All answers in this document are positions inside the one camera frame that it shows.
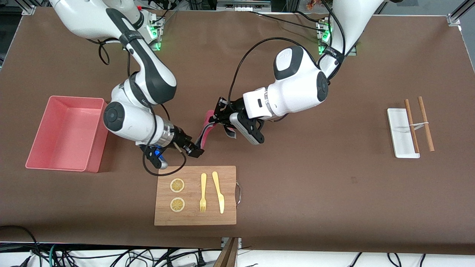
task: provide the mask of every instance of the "yellow knife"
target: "yellow knife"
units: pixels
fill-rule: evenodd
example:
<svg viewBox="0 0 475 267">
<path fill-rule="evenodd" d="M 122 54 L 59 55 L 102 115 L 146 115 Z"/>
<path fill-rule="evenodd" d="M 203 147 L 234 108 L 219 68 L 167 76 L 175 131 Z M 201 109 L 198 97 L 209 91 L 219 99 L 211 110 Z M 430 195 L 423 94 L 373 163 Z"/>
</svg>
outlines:
<svg viewBox="0 0 475 267">
<path fill-rule="evenodd" d="M 216 186 L 216 192 L 218 193 L 219 211 L 220 211 L 221 213 L 223 213 L 223 212 L 224 212 L 224 196 L 223 196 L 223 194 L 221 194 L 221 192 L 219 191 L 218 173 L 217 173 L 217 172 L 213 172 L 212 175 L 213 175 L 214 185 Z"/>
</svg>

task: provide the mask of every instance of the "teal cable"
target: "teal cable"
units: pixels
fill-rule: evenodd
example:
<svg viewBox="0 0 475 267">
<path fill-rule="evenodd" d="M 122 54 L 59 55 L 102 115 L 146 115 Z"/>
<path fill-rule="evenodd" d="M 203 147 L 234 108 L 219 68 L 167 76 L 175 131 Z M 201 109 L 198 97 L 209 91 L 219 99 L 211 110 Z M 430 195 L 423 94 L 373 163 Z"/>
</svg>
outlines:
<svg viewBox="0 0 475 267">
<path fill-rule="evenodd" d="M 55 246 L 56 244 L 53 244 L 49 250 L 49 267 L 53 267 L 53 251 L 55 250 Z"/>
</svg>

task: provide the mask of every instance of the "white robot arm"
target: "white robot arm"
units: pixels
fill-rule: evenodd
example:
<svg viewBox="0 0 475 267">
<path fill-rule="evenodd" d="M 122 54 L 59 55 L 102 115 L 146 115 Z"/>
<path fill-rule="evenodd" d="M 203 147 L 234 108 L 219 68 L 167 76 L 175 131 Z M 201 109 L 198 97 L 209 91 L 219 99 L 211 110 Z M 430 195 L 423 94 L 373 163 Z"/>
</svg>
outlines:
<svg viewBox="0 0 475 267">
<path fill-rule="evenodd" d="M 252 144 L 264 142 L 260 132 L 265 120 L 312 108 L 328 95 L 328 79 L 343 62 L 383 0 L 334 0 L 332 45 L 318 64 L 300 46 L 280 51 L 274 60 L 275 82 L 227 103 L 220 98 L 210 123 L 238 129 Z"/>
<path fill-rule="evenodd" d="M 168 147 L 178 146 L 188 156 L 199 157 L 203 150 L 191 142 L 190 136 L 152 114 L 154 105 L 175 96 L 177 83 L 128 18 L 101 0 L 51 0 L 50 3 L 71 32 L 83 38 L 116 38 L 140 66 L 139 72 L 112 90 L 112 100 L 104 111 L 107 129 L 135 141 L 156 168 L 168 166 L 162 156 Z"/>
</svg>

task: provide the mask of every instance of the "white tray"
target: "white tray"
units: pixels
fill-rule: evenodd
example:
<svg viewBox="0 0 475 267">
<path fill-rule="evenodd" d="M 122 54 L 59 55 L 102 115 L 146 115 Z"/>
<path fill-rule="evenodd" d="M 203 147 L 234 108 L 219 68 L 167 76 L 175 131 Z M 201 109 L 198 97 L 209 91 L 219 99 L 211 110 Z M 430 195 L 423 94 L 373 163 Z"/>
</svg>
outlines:
<svg viewBox="0 0 475 267">
<path fill-rule="evenodd" d="M 406 109 L 388 108 L 388 121 L 396 158 L 418 159 L 420 155 L 414 150 Z"/>
</svg>

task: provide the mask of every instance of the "wooden dowel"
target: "wooden dowel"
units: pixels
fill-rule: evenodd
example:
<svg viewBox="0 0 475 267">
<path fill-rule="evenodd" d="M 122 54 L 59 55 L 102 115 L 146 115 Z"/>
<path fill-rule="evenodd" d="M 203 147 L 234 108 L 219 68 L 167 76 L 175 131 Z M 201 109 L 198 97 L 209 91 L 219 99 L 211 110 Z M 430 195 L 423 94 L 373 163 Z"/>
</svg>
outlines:
<svg viewBox="0 0 475 267">
<path fill-rule="evenodd" d="M 412 142 L 414 143 L 414 151 L 416 153 L 419 153 L 419 145 L 417 144 L 416 130 L 414 130 L 414 126 L 411 126 L 411 124 L 414 124 L 414 122 L 412 121 L 412 114 L 411 114 L 411 108 L 409 106 L 409 99 L 404 100 L 404 105 L 406 105 L 406 112 L 408 114 L 409 129 L 411 130 Z"/>
<path fill-rule="evenodd" d="M 424 122 L 428 122 L 427 120 L 427 114 L 426 114 L 426 109 L 424 108 L 424 102 L 422 101 L 422 97 L 418 96 L 417 100 L 419 101 L 419 107 L 420 107 L 420 112 L 422 113 L 422 119 Z M 434 151 L 434 144 L 432 143 L 432 136 L 430 135 L 430 128 L 429 124 L 424 124 L 424 130 L 426 130 L 426 139 L 427 139 L 427 145 L 429 146 L 429 151 Z"/>
</svg>

